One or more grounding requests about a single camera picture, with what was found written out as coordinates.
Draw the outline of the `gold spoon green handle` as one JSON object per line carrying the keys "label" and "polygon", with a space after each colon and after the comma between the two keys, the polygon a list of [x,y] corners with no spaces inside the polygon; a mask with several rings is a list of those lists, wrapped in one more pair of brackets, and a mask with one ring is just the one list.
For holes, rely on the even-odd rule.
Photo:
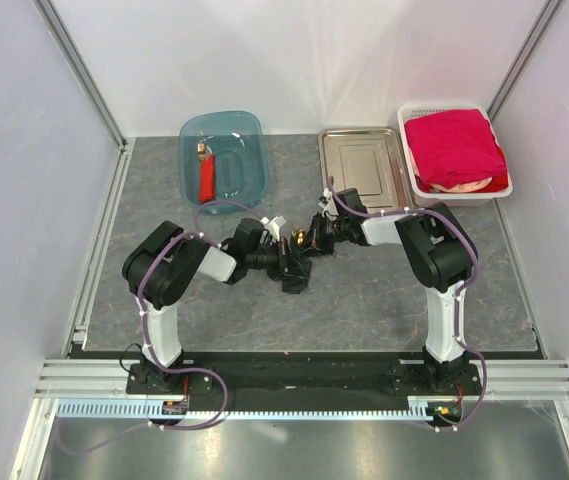
{"label": "gold spoon green handle", "polygon": [[294,228],[291,232],[291,242],[296,245],[302,245],[305,241],[307,232],[302,228]]}

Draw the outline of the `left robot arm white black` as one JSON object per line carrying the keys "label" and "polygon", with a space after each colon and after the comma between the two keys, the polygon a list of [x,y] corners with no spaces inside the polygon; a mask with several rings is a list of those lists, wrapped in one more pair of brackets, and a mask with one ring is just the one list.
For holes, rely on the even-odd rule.
{"label": "left robot arm white black", "polygon": [[215,245],[201,232],[164,221],[126,258],[122,276],[138,304],[142,353],[153,364],[148,379],[160,392],[175,392],[183,382],[177,304],[196,276],[233,285],[250,270],[264,270],[285,293],[307,288],[312,261],[295,238],[280,234],[284,224],[281,216],[244,218],[232,237]]}

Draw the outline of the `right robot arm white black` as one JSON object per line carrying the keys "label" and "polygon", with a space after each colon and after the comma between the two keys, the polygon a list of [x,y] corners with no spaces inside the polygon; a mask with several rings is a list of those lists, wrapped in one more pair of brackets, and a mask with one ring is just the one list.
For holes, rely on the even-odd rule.
{"label": "right robot arm white black", "polygon": [[293,234],[295,245],[308,257],[328,256],[339,242],[360,246],[399,245],[411,271],[425,288],[428,334],[424,347],[430,362],[422,381],[431,392],[447,392],[458,381],[453,363],[464,358],[464,303],[477,273],[476,247],[443,203],[426,209],[370,213],[355,188],[325,189],[320,211],[306,230]]}

